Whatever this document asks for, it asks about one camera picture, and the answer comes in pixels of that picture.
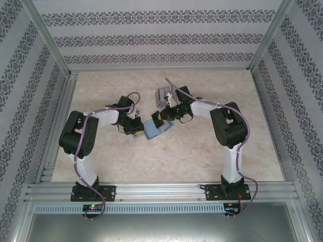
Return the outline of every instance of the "marble floor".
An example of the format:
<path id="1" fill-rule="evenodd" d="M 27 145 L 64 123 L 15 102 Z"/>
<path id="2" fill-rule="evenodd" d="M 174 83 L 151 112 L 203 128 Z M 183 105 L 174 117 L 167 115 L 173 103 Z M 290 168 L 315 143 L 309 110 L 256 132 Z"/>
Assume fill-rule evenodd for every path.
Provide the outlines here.
<path id="1" fill-rule="evenodd" d="M 137 108 L 144 122 L 156 111 L 154 94 L 159 87 L 167 86 L 165 77 L 179 87 L 186 85 L 194 96 L 219 103 L 236 102 L 251 126 L 250 140 L 243 150 L 243 173 L 259 181 L 283 180 L 247 70 L 84 72 L 79 75 L 70 111 L 97 110 L 138 91 L 141 100 Z M 92 158 L 103 182 L 216 182 L 224 168 L 223 148 L 212 123 L 200 116 L 187 124 L 175 121 L 164 134 L 151 140 L 120 134 L 116 126 L 104 127 L 97 133 Z M 52 182 L 75 179 L 73 164 L 60 148 Z"/>

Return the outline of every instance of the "striped wall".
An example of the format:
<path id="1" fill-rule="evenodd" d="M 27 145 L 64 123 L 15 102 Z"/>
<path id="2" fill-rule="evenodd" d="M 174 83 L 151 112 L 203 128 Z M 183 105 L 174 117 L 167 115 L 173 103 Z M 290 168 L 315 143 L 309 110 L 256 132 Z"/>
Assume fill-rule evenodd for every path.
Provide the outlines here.
<path id="1" fill-rule="evenodd" d="M 72 70 L 248 67 L 281 0 L 34 1 Z"/>
<path id="2" fill-rule="evenodd" d="M 323 1 L 296 0 L 253 73 L 288 180 L 323 241 Z"/>
<path id="3" fill-rule="evenodd" d="M 64 76 L 18 0 L 0 1 L 0 241 L 33 183 Z"/>

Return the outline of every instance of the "enclosure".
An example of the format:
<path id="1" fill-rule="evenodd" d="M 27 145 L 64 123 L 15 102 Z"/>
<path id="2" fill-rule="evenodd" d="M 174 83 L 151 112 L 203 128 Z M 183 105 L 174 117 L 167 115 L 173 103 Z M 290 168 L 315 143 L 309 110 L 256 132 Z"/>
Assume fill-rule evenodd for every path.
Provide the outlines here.
<path id="1" fill-rule="evenodd" d="M 2 0 L 0 241 L 322 241 L 322 4 Z M 237 103 L 252 204 L 227 217 L 240 198 L 201 189 L 223 184 L 227 157 L 213 120 L 194 114 L 153 139 L 100 128 L 91 157 L 113 201 L 85 221 L 93 202 L 71 201 L 77 176 L 59 146 L 70 113 L 139 92 L 145 124 L 165 78 Z"/>

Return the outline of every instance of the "purple cable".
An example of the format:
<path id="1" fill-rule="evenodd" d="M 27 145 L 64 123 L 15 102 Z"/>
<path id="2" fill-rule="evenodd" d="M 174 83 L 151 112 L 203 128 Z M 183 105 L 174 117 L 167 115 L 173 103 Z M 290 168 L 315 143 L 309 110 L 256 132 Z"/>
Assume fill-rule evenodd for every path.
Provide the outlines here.
<path id="1" fill-rule="evenodd" d="M 107 108 L 102 108 L 102 109 L 98 109 L 98 110 L 96 110 L 96 111 L 93 111 L 93 112 L 91 112 L 91 113 L 89 113 L 87 116 L 86 116 L 86 118 L 85 118 L 85 120 L 84 120 L 84 124 L 83 124 L 83 130 L 82 130 L 82 134 L 81 134 L 81 138 L 80 138 L 80 141 L 79 141 L 79 145 L 78 145 L 78 147 L 77 147 L 77 150 L 76 150 L 76 152 L 75 152 L 75 154 L 74 154 L 74 169 L 75 169 L 75 173 L 77 174 L 77 176 L 80 178 L 80 180 L 87 186 L 87 187 L 89 187 L 92 191 L 94 191 L 96 194 L 98 194 L 101 198 L 102 198 L 102 204 L 103 204 L 103 209 L 102 209 L 102 211 L 101 211 L 101 213 L 100 214 L 98 214 L 96 217 L 94 217 L 94 218 L 91 218 L 91 221 L 93 221 L 93 220 L 95 220 L 95 219 L 98 219 L 103 213 L 104 213 L 104 211 L 105 211 L 105 199 L 104 199 L 104 196 L 99 192 L 99 191 L 97 191 L 96 189 L 94 189 L 89 183 L 87 183 L 82 177 L 81 177 L 81 175 L 80 175 L 80 173 L 79 173 L 79 171 L 77 170 L 77 155 L 79 154 L 79 152 L 80 152 L 80 150 L 81 150 L 81 146 L 82 146 L 82 143 L 83 143 L 83 138 L 84 138 L 84 134 L 85 134 L 85 129 L 86 129 L 86 124 L 87 124 L 87 121 L 88 121 L 88 119 L 93 115 L 93 114 L 95 114 L 95 113 L 97 113 L 97 112 L 103 112 L 103 111 L 107 111 L 107 110 L 124 110 L 124 109 L 128 109 L 128 108 L 132 108 L 132 107 L 134 107 L 134 106 L 136 106 L 138 103 L 139 103 L 139 101 L 140 101 L 140 94 L 138 93 L 138 92 L 132 92 L 132 93 L 130 93 L 127 97 L 129 97 L 130 95 L 132 95 L 132 94 L 137 94 L 138 95 L 138 101 L 136 102 L 136 103 L 134 103 L 134 104 L 132 104 L 132 105 L 130 105 L 130 106 L 128 106 L 128 107 L 107 107 Z M 88 219 L 88 217 L 86 217 L 86 214 L 87 214 L 87 212 L 88 212 L 88 210 L 87 211 L 85 211 L 85 213 L 84 213 L 84 217 L 85 217 L 85 219 Z"/>
<path id="2" fill-rule="evenodd" d="M 177 86 L 175 86 L 168 78 L 165 78 L 165 80 L 172 86 L 172 87 L 174 87 L 176 90 L 178 90 L 178 91 L 180 91 L 181 93 L 183 93 L 183 94 L 185 94 L 186 96 L 188 96 L 188 97 L 190 97 L 190 98 L 192 98 L 193 100 L 195 100 L 195 101 L 198 101 L 198 102 L 203 102 L 203 103 L 206 103 L 206 104 L 210 104 L 210 105 L 214 105 L 214 106 L 217 106 L 217 107 L 224 107 L 224 108 L 227 108 L 227 109 L 229 109 L 229 110 L 231 110 L 231 111 L 233 111 L 233 112 L 235 112 L 236 114 L 238 114 L 242 119 L 243 119 L 243 121 L 246 123 L 246 125 L 247 125 L 247 136 L 246 136 L 246 139 L 241 143 L 241 145 L 238 147 L 238 149 L 237 149 L 237 157 L 236 157 L 236 169 L 237 169 L 237 172 L 238 172 L 238 174 L 239 175 L 241 175 L 243 178 L 245 178 L 245 179 L 248 179 L 248 180 L 251 180 L 251 181 L 253 181 L 254 183 L 255 183 L 255 185 L 256 185 L 256 190 L 255 190 L 255 192 L 254 192 L 254 194 L 253 194 L 253 196 L 252 196 L 252 198 L 251 198 L 251 200 L 250 200 L 250 202 L 248 203 L 248 205 L 245 207 L 245 209 L 243 210 L 243 211 L 241 211 L 238 215 L 236 215 L 236 216 L 240 216 L 241 214 L 243 214 L 248 208 L 249 208 L 249 206 L 251 205 L 251 203 L 253 202 L 253 200 L 256 198 L 256 195 L 257 195 L 257 193 L 258 193 L 258 182 L 255 180 L 255 179 L 253 179 L 253 178 L 250 178 L 250 177 L 247 177 L 247 176 L 245 176 L 244 174 L 242 174 L 241 172 L 240 172 L 240 169 L 239 169 L 239 155 L 240 155 L 240 150 L 241 150 L 241 148 L 245 145 L 245 143 L 247 143 L 247 141 L 249 140 L 249 137 L 250 137 L 250 124 L 249 124 L 249 122 L 248 122 L 248 120 L 246 119 L 246 117 L 241 113 L 241 112 L 239 112 L 238 110 L 236 110 L 235 108 L 232 108 L 232 107 L 229 107 L 229 106 L 227 106 L 227 105 L 224 105 L 224 104 L 219 104 L 219 103 L 214 103 L 214 102 L 209 102 L 209 101 L 203 101 L 203 100 L 201 100 L 201 99 L 197 99 L 197 98 L 195 98 L 195 97 L 193 97 L 192 95 L 189 95 L 189 94 L 187 94 L 186 92 L 184 92 L 184 91 L 182 91 L 181 89 L 179 89 Z"/>

